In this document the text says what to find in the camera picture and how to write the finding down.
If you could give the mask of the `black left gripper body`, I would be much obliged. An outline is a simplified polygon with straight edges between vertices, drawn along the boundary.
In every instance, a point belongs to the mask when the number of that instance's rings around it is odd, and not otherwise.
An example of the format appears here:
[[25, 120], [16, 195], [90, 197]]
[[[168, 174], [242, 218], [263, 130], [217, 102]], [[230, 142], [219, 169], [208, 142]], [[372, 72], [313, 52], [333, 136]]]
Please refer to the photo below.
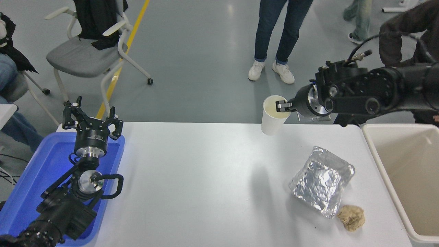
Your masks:
[[84, 119], [77, 120], [75, 150], [86, 147], [106, 150], [108, 147], [108, 136], [110, 131], [107, 125], [100, 119], [91, 118], [92, 125], [89, 125]]

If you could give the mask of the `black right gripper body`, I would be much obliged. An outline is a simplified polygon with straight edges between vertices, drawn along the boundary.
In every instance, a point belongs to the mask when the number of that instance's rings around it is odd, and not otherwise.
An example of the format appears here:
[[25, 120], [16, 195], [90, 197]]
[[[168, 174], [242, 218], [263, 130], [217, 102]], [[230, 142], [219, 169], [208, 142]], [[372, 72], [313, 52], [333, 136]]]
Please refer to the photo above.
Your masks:
[[296, 93], [296, 96], [293, 100], [293, 105], [297, 112], [299, 112], [304, 117], [311, 117], [311, 111], [309, 109], [309, 100], [308, 94], [311, 89], [311, 84], [302, 87]]

